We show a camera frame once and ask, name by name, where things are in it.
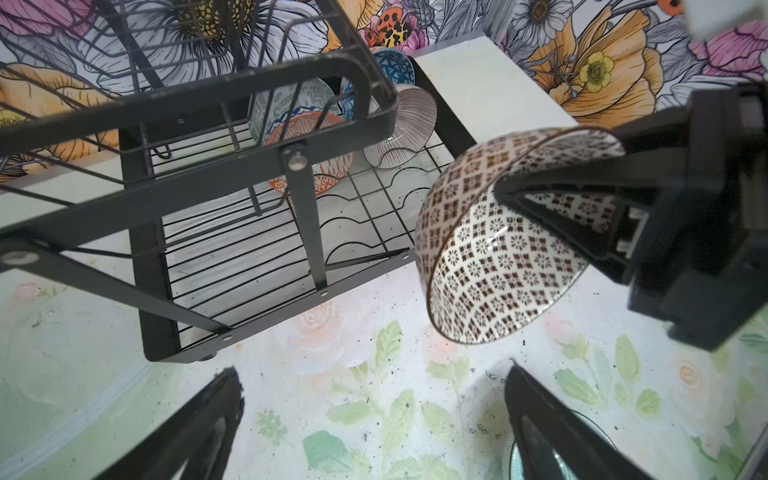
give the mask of screw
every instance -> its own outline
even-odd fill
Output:
[[[290,160],[288,160],[288,168],[295,172],[304,170],[308,164],[309,161],[299,152],[293,154]]]
[[[30,265],[38,260],[40,260],[38,254],[35,252],[25,252],[24,250],[3,253],[2,257],[0,257],[0,262],[12,266]]]

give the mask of dish rack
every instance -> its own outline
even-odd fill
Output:
[[[412,261],[415,216],[426,191],[455,155],[474,144],[472,137],[414,65],[417,84],[437,100],[438,135],[449,139],[444,146],[432,141],[432,148],[450,154],[425,150],[392,170],[377,170],[358,154],[349,174],[316,197],[312,165],[388,137],[397,98],[335,0],[316,0],[318,15],[278,25],[284,33],[274,58],[264,32],[273,26],[276,2],[178,2],[172,22],[152,27],[136,25],[131,15],[141,8],[126,8],[125,0],[95,0],[83,20],[100,25],[113,47],[120,45],[105,54],[129,65],[118,74],[97,73],[133,86],[131,94],[95,107],[0,64],[4,73],[72,108],[44,118],[16,109],[26,120],[0,128],[0,174],[28,164],[56,165],[97,184],[93,191],[101,193],[73,202],[0,184],[4,192],[45,205],[36,211],[48,211],[0,230],[0,273],[19,268],[136,307],[147,359],[193,362]],[[292,28],[313,22],[327,22],[342,47],[284,61]],[[137,43],[152,28],[179,27],[195,34],[175,40],[196,49],[192,59],[153,63],[163,45]],[[258,58],[252,55],[255,42],[262,45]],[[158,72],[185,61],[198,62],[207,78],[165,85]],[[353,84],[356,120],[319,129],[333,103],[351,94],[338,93],[341,77]],[[250,96],[270,91],[271,102],[275,88],[294,84],[293,111],[301,84],[311,78],[326,80],[337,93],[315,130],[260,146],[247,125]],[[381,106],[375,114],[368,113],[371,97]],[[119,148],[104,141],[113,129]],[[72,141],[119,154],[121,175],[42,153]],[[284,194],[267,184],[280,175],[287,178]],[[86,245],[126,229],[130,253]],[[74,260],[70,252],[130,260],[135,285]]]

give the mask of wire grid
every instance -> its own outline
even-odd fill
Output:
[[[213,136],[217,148],[234,148],[220,134]],[[186,150],[190,158],[210,154],[193,152],[198,141],[188,144],[172,145],[174,158]],[[202,146],[207,150],[210,144]],[[346,177],[317,197],[328,284],[407,254],[427,191],[451,162],[436,134],[398,168],[375,169],[362,152],[356,154]],[[156,156],[155,165],[168,163]],[[164,255],[175,303],[240,326],[316,292],[290,197],[266,182],[254,187],[253,196],[241,190],[163,218],[165,241],[172,245]],[[189,240],[178,240],[184,237]],[[182,348],[214,336],[181,323],[178,328]]]
[[[92,88],[104,99],[137,94],[146,90],[158,89],[169,84],[180,84],[187,81],[200,80],[220,74],[228,74],[243,70],[248,67],[261,68],[266,65],[280,63],[286,58],[286,46],[289,41],[289,33],[302,24],[312,24],[318,28],[325,28],[325,20],[337,17],[337,14],[313,15],[308,18],[292,20],[287,25],[275,25],[273,13],[276,0],[270,0],[263,4],[260,0],[94,0],[84,2],[81,7],[74,8],[68,3],[62,2],[59,6],[66,8],[72,22],[65,23],[65,15],[52,15],[44,8],[35,4],[34,0],[19,0],[20,9],[26,8],[29,12],[40,15],[54,28],[59,26],[63,30],[72,30],[80,26],[89,27],[88,33],[79,39],[77,55],[73,61],[81,64],[82,68],[90,72],[89,78],[108,79],[112,84],[122,84],[125,87],[120,95],[105,90],[98,81],[87,81],[78,77],[74,72],[74,80]],[[29,34],[34,32],[25,27],[24,22],[19,23],[19,28],[27,28]],[[282,32],[279,49],[268,41],[271,32]],[[34,59],[37,66],[60,70],[61,67],[50,58],[42,57],[35,51],[25,47],[23,37],[7,31],[3,36],[3,42],[13,51]],[[54,37],[40,36],[41,41],[48,47],[55,49],[61,46],[56,43]],[[140,45],[141,39],[146,45]],[[169,55],[169,49],[181,52],[178,55]],[[110,65],[124,65],[122,68],[105,69],[102,63],[94,63],[93,55],[100,58],[109,58],[113,61]],[[185,71],[190,74],[179,78],[174,72]],[[57,88],[53,88],[36,75],[34,71],[19,65],[10,65],[0,62],[0,74],[5,78],[26,81],[31,88],[39,88],[46,94],[52,95],[62,105],[66,105],[72,111],[89,108],[90,105],[74,99]],[[296,94],[301,85],[296,84]],[[340,95],[329,101],[334,104],[344,98]],[[5,101],[0,101],[0,108],[4,108],[16,115],[16,123],[25,123],[38,120],[38,117],[30,111],[24,111]],[[226,128],[235,148],[241,137],[235,132],[244,120],[233,119],[230,109],[226,104],[220,106],[220,114],[223,121],[209,131]],[[69,141],[59,142],[47,147],[40,147],[26,152],[18,152],[0,158],[0,190],[12,192],[57,204],[70,206],[74,202],[61,197],[49,197],[41,193],[31,193],[15,187],[12,183],[4,183],[15,177],[20,177],[30,171],[48,168],[51,165],[59,165],[69,170],[75,170],[82,174],[98,177],[113,184],[127,186],[151,178],[159,178],[176,173],[190,166],[190,162],[177,162],[176,168],[156,170],[154,174],[148,174],[146,178],[123,181],[118,177],[96,174],[89,169],[79,167],[68,162],[68,155],[73,151],[110,151],[123,155],[141,152],[146,162],[160,155],[171,154],[166,143],[166,138],[153,139],[146,124],[139,124],[141,133],[141,145],[133,148],[118,150],[115,140],[115,131],[105,131],[99,134],[90,134],[73,138]],[[196,137],[206,131],[189,132],[187,137]]]

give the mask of black metal dish rack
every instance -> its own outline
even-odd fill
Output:
[[[12,182],[0,184],[5,192],[58,206],[55,211],[0,230],[0,272],[19,268],[134,306],[140,310],[147,359],[193,362],[212,358],[225,346],[411,261],[415,218],[404,220],[401,211],[409,201],[420,205],[444,166],[429,151],[422,159],[429,159],[431,164],[412,161],[396,170],[377,170],[360,158],[329,194],[316,198],[314,193],[313,164],[381,141],[391,134],[396,115],[391,83],[343,10],[335,0],[316,3],[322,14],[289,23],[278,61],[271,65],[263,61],[264,47],[258,59],[243,52],[242,46],[253,41],[256,15],[252,13],[250,38],[242,38],[232,25],[237,15],[227,15],[239,8],[240,0],[178,3],[179,12],[186,9],[184,15],[178,15],[183,19],[180,22],[198,27],[191,29],[197,37],[187,41],[208,53],[195,61],[208,62],[214,71],[211,59],[218,62],[226,55],[231,72],[163,86],[155,72],[167,65],[148,61],[150,48],[142,48],[134,40],[137,32],[128,27],[126,17],[131,13],[124,9],[123,0],[96,0],[96,15],[108,24],[103,35],[119,39],[124,47],[121,53],[130,61],[126,75],[130,75],[134,93],[93,108],[75,102],[72,112],[46,118],[18,111],[28,120],[0,129],[0,174],[3,169],[25,164],[54,164],[113,184],[114,191],[74,203],[18,188]],[[224,49],[212,48],[210,39],[201,33],[210,26],[204,25],[210,18],[198,18],[195,12],[201,10],[196,7],[207,4],[222,13],[221,18],[229,19],[218,27],[226,32]],[[273,0],[267,29],[274,5]],[[305,22],[328,22],[343,46],[320,55],[280,61],[288,32]],[[474,144],[472,137],[415,62],[414,66],[417,84],[430,90],[438,102],[438,134],[446,139],[445,146],[453,156],[462,153]],[[0,68],[23,78],[6,64]],[[324,78],[338,84],[341,77],[350,79],[354,87],[355,121],[317,130],[322,124],[320,118],[310,134],[257,146],[247,128],[252,94],[271,91],[271,101],[274,88],[295,84],[292,105],[296,105],[302,82]],[[24,79],[35,84],[34,78]],[[74,102],[55,90],[46,90],[68,104]],[[376,114],[367,113],[372,96],[381,105]],[[321,117],[333,102],[345,97],[335,96]],[[0,106],[13,108],[5,103]],[[101,143],[98,134],[111,129],[119,129],[119,150]],[[47,145],[71,139],[120,154],[122,178],[40,153]],[[418,174],[418,181],[405,194],[393,198],[393,185],[411,170]],[[288,189],[279,195],[266,181],[283,174]],[[330,209],[340,203],[342,215],[326,215],[328,209],[319,213],[318,204],[328,202]],[[356,214],[349,213],[352,207],[358,210]],[[373,243],[345,238],[348,227],[339,227],[340,233],[328,233],[334,221],[365,227],[372,232]],[[129,229],[130,253],[83,247],[125,229]],[[333,248],[327,253],[331,244]],[[135,286],[73,260],[63,254],[66,252],[130,259]],[[267,260],[233,273],[221,270],[222,264],[232,267],[254,252],[266,254]],[[194,272],[184,271],[195,262],[203,266]],[[209,281],[206,275],[190,281],[201,272],[216,279]],[[204,292],[210,295],[201,301]],[[214,299],[228,300],[230,305],[216,311]]]

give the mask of floral tablecloth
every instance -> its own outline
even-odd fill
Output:
[[[436,333],[409,265],[193,365],[145,362],[130,309],[12,275],[0,478],[90,478],[232,365],[246,410],[227,478],[502,478],[513,359],[657,478],[730,480],[768,420],[765,311],[710,354],[593,269],[485,346]]]

